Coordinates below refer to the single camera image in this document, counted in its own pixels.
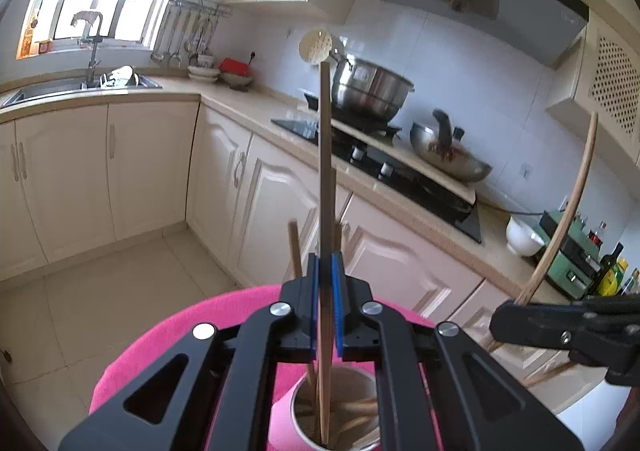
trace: stove knob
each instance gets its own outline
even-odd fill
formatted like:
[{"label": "stove knob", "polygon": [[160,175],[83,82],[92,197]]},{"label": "stove knob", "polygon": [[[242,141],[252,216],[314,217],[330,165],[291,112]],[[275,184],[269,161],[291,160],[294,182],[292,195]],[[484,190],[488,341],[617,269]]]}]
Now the stove knob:
[{"label": "stove knob", "polygon": [[360,149],[359,147],[353,147],[353,151],[351,152],[351,158],[353,160],[357,160],[360,161],[364,158],[365,156],[365,152],[364,150]]},{"label": "stove knob", "polygon": [[391,164],[383,163],[382,169],[380,169],[380,176],[386,176],[389,178],[394,172],[394,167]]}]

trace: stainless steel sink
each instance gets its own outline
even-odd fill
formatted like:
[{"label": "stainless steel sink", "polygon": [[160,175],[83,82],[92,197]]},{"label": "stainless steel sink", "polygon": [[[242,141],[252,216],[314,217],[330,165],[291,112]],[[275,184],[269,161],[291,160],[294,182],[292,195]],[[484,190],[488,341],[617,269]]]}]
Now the stainless steel sink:
[{"label": "stainless steel sink", "polygon": [[162,88],[160,84],[152,81],[148,77],[138,76],[138,85],[119,86],[117,88],[101,88],[100,78],[94,80],[93,84],[87,86],[83,77],[58,79],[56,81],[40,82],[38,84],[30,84],[16,90],[15,94],[0,104],[0,109],[21,104],[37,98],[51,97],[53,95],[70,95],[84,94],[86,92],[97,92],[99,90],[105,92],[110,90],[146,90],[148,88]]}]

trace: countertop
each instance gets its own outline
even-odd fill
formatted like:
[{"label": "countertop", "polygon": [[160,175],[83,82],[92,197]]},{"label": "countertop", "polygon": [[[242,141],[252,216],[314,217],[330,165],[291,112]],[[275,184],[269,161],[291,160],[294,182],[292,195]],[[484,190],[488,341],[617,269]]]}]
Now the countertop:
[{"label": "countertop", "polygon": [[[315,166],[317,148],[300,137],[271,123],[272,118],[309,118],[307,113],[292,102],[258,93],[254,90],[236,92],[222,84],[207,84],[186,78],[154,77],[162,89],[108,90],[85,94],[59,95],[0,110],[0,124],[9,120],[47,111],[107,102],[194,101],[228,116],[241,126],[277,145],[306,164]],[[0,102],[13,91],[0,94]],[[479,207],[482,243],[478,244],[383,183],[367,176],[346,162],[334,158],[337,182],[369,201],[389,216],[415,231],[445,253],[462,262],[476,274],[490,281],[511,297],[517,296],[533,271],[529,261],[510,253],[506,247],[506,220]],[[567,300],[547,283],[543,283],[534,296],[541,303],[566,304]]]}]

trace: electrical outlet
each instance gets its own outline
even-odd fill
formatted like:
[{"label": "electrical outlet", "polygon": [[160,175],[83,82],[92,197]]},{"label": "electrical outlet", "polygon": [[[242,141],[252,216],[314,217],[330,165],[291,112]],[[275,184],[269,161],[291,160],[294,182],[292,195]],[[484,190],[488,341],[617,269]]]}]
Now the electrical outlet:
[{"label": "electrical outlet", "polygon": [[525,180],[529,180],[529,177],[531,176],[531,173],[533,173],[533,168],[527,164],[527,163],[523,163],[520,166],[520,171],[519,171],[519,175],[521,177],[523,177]]}]

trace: red container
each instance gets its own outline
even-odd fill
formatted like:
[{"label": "red container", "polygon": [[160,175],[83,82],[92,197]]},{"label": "red container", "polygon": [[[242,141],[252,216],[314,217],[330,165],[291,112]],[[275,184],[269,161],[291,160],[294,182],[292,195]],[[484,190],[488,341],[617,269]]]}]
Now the red container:
[{"label": "red container", "polygon": [[248,77],[250,74],[249,65],[247,63],[241,63],[235,59],[231,59],[231,57],[225,57],[223,62],[220,63],[219,68],[221,72],[235,74],[242,77]]}]

